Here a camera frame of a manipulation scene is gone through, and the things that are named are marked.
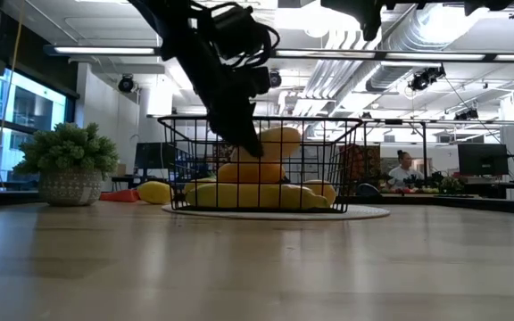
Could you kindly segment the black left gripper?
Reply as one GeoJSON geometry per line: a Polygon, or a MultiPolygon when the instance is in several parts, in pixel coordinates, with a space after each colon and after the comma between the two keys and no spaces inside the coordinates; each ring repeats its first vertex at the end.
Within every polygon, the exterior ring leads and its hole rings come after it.
{"type": "MultiPolygon", "coordinates": [[[[206,106],[229,99],[247,101],[270,90],[266,66],[231,68],[206,44],[182,47],[176,59],[206,106]]],[[[253,125],[254,107],[255,103],[211,107],[207,120],[211,130],[226,142],[243,147],[253,157],[261,157],[264,152],[253,125]]]]}

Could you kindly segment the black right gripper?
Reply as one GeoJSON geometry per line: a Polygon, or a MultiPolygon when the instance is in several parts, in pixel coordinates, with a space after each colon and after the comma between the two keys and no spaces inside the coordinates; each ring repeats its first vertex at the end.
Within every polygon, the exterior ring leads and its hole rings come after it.
{"type": "Polygon", "coordinates": [[[461,6],[464,14],[469,16],[479,8],[489,11],[501,11],[514,6],[514,0],[321,0],[321,6],[352,16],[358,21],[363,39],[372,41],[381,26],[380,12],[382,6],[393,9],[397,4],[415,4],[418,10],[427,4],[444,6],[461,6]]]}

